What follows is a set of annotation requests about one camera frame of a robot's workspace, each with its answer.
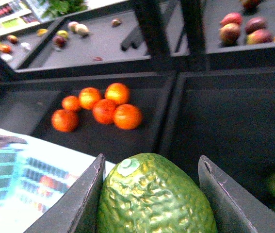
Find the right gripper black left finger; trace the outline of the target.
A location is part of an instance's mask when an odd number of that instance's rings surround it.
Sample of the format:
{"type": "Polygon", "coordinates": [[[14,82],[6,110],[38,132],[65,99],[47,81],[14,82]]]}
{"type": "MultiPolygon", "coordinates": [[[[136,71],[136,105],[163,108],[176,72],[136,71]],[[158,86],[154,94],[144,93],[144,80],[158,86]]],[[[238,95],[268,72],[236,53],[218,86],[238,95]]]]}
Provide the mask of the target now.
{"type": "Polygon", "coordinates": [[[105,156],[99,154],[69,190],[25,232],[95,233],[104,177],[105,156]]]}

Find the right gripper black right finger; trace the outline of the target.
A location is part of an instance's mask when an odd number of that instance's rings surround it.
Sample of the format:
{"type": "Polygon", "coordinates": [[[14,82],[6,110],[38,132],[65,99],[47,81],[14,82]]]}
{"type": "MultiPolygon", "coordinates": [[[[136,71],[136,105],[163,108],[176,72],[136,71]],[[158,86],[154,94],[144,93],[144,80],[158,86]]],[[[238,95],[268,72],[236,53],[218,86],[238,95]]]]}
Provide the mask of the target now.
{"type": "Polygon", "coordinates": [[[213,161],[198,161],[200,189],[214,211],[220,233],[275,233],[275,212],[262,204],[213,161]]]}

